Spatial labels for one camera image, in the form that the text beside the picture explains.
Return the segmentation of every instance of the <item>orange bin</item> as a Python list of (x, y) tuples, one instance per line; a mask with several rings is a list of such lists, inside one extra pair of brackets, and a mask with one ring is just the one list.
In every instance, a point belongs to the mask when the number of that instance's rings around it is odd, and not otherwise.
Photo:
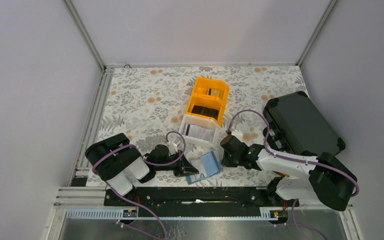
[[(209, 95), (211, 91), (218, 91), (218, 96)], [(189, 103), (185, 113), (205, 119), (212, 119), (218, 125), (222, 125), (223, 114), (225, 112), (226, 102), (228, 101), (229, 87), (222, 80), (209, 79), (205, 77), (197, 77), (192, 93), (190, 94)], [(218, 110), (217, 119), (201, 114), (192, 113), (194, 106)]]

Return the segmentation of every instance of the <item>table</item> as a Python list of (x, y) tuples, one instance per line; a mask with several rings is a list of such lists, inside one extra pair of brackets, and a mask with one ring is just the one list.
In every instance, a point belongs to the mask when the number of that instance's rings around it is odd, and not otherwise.
[[(232, 116), (240, 110), (262, 113), (269, 99), (296, 91), (307, 92), (298, 66), (116, 68), (96, 141), (124, 133), (143, 155), (155, 145), (165, 143), (168, 131), (179, 130), (199, 76), (223, 80), (230, 88), (219, 141), (227, 135), (225, 131)], [(256, 114), (243, 113), (233, 127), (243, 132), (247, 145), (263, 143), (266, 126)], [(169, 139), (174, 139), (175, 134), (172, 135)], [(196, 145), (186, 146), (188, 160), (211, 151)], [(218, 145), (214, 153), (221, 162), (222, 147)], [(143, 184), (126, 175), (136, 187), (259, 187), (266, 186), (276, 176), (271, 171), (222, 167), (220, 173), (189, 185), (185, 177), (175, 177), (173, 171), (158, 171), (154, 179)], [(104, 187), (106, 184), (90, 170), (86, 186)]]

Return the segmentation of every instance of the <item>white wall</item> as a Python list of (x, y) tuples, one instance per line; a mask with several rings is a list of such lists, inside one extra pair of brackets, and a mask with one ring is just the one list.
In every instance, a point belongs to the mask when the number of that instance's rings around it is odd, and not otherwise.
[(0, 240), (38, 240), (99, 69), (61, 0), (0, 0)]
[(73, 0), (109, 65), (295, 63), (329, 0)]
[(302, 74), (347, 144), (338, 158), (358, 178), (364, 239), (384, 239), (384, 1), (339, 1)]

